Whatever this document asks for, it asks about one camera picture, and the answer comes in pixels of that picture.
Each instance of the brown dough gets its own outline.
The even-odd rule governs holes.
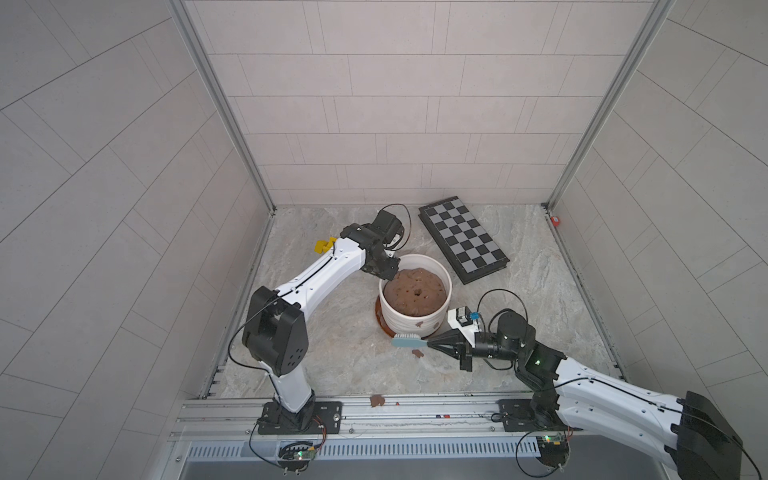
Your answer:
[[[384,286],[384,298],[395,310],[407,316],[426,316],[440,309],[448,294],[440,277],[417,268],[400,270]]]
[[[371,395],[370,400],[371,400],[371,407],[383,406],[384,402],[386,402],[386,400],[384,400],[384,397],[382,397],[381,395]]]

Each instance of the white wall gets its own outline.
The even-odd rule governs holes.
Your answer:
[[[531,204],[651,3],[186,5],[278,204]]]
[[[763,0],[678,0],[555,209],[630,378],[712,399],[763,472],[767,29]]]
[[[162,0],[0,12],[0,474],[136,479],[266,207]]]

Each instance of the metal bar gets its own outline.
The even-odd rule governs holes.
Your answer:
[[[170,9],[170,15],[176,22],[176,26],[179,28],[181,37],[184,43],[187,45],[187,49],[192,56],[192,60],[197,66],[197,71],[200,72],[200,76],[203,78],[208,91],[211,93],[211,97],[214,100],[216,109],[221,114],[221,120],[224,122],[224,127],[227,129],[230,138],[232,138],[237,153],[240,154],[240,158],[245,160],[246,167],[250,172],[250,176],[261,193],[261,196],[269,208],[270,215],[275,212],[275,203],[272,201],[270,192],[267,190],[261,175],[259,174],[256,162],[253,160],[253,155],[250,153],[248,144],[245,141],[243,132],[240,131],[240,125],[237,124],[232,108],[230,108],[229,102],[227,102],[227,96],[224,94],[221,83],[219,83],[218,77],[214,72],[213,66],[210,64],[208,55],[205,53],[203,44],[200,42],[200,38],[197,36],[197,32],[194,29],[194,25],[190,20],[187,13],[187,6],[183,0],[167,0],[168,8]]]
[[[590,147],[594,143],[594,139],[598,137],[605,121],[608,119],[608,115],[613,111],[621,93],[627,87],[634,71],[637,70],[637,66],[640,65],[645,52],[648,50],[651,42],[664,24],[664,20],[667,18],[667,13],[670,8],[672,8],[673,3],[674,0],[656,0],[651,6],[645,21],[640,27],[640,31],[632,41],[632,45],[626,56],[624,56],[624,60],[622,60],[621,66],[619,66],[611,85],[608,87],[605,96],[603,96],[603,99],[598,105],[598,109],[592,116],[592,119],[587,126],[587,130],[581,135],[581,139],[579,140],[573,155],[571,155],[571,159],[565,166],[565,170],[563,170],[563,174],[560,176],[558,184],[554,187],[552,194],[547,200],[547,208],[550,211],[554,210],[557,206],[565,192],[565,188],[571,182],[579,165],[581,165],[581,162],[587,156]]]

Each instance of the black mounting plate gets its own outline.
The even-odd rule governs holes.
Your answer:
[[[326,434],[339,433],[341,425],[341,402],[315,402],[312,416],[319,416],[326,426]],[[262,422],[259,423],[259,435],[322,435],[323,430],[317,422],[310,422],[309,428],[303,432],[292,430],[280,418],[280,405],[277,402],[268,402],[261,412]]]
[[[530,432],[539,428],[533,416],[530,399],[502,399],[498,401],[498,411],[502,414],[505,432]],[[557,419],[552,427],[545,430],[563,430],[567,426]]]

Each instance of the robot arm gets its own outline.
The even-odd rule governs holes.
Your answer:
[[[386,248],[402,239],[403,230],[397,217],[381,210],[373,223],[344,228],[330,251],[288,283],[275,290],[262,286],[251,296],[243,344],[270,376],[289,428],[305,430],[314,408],[314,392],[300,367],[309,347],[306,321],[357,270],[394,278],[399,259]]]
[[[536,329],[504,309],[496,332],[479,328],[467,307],[449,311],[453,330],[427,345],[472,371],[472,357],[513,362],[534,391],[532,416],[543,429],[588,430],[645,452],[678,471],[682,480],[737,480],[743,444],[706,397],[685,399],[642,389],[590,369],[536,340]]]

